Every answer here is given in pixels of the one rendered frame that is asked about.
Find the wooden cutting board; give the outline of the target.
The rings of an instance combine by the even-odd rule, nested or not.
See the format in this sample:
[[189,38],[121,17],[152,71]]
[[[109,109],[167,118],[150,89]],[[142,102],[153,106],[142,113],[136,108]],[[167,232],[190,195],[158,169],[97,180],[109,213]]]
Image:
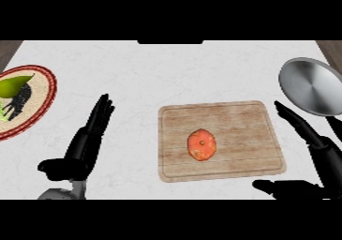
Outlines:
[[[192,133],[205,129],[217,141],[209,159],[187,150]],[[284,172],[284,156],[265,107],[256,100],[164,106],[158,112],[158,174],[183,182]]]

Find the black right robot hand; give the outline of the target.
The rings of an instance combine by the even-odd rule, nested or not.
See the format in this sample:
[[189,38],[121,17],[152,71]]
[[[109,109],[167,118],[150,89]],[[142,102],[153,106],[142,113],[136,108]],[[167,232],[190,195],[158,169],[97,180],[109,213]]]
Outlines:
[[279,101],[277,114],[305,140],[323,186],[307,180],[255,180],[252,187],[276,200],[342,200],[342,151],[329,137],[321,136],[307,120]]

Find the green pear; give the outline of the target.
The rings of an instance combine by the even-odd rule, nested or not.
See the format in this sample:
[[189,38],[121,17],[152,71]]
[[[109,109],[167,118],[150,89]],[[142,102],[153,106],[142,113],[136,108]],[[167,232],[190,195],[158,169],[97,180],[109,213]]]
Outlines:
[[33,76],[16,76],[0,81],[0,98],[12,98],[18,95],[24,84]]

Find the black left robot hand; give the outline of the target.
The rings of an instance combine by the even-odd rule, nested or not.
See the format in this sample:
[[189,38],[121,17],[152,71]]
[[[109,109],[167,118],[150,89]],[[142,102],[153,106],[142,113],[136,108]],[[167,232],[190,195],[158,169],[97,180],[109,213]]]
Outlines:
[[69,142],[64,158],[43,160],[37,170],[46,173],[50,181],[83,181],[93,171],[100,151],[102,138],[111,114],[115,110],[108,94],[103,94],[93,107],[86,125],[78,129]]

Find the red-rimmed beige plate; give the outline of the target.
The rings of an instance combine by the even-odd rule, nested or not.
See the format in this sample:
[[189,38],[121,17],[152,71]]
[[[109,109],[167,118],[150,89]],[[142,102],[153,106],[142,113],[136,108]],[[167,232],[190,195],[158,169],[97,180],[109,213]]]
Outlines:
[[50,69],[37,65],[13,67],[0,73],[0,81],[31,76],[13,98],[0,98],[0,142],[21,134],[47,112],[58,92]]

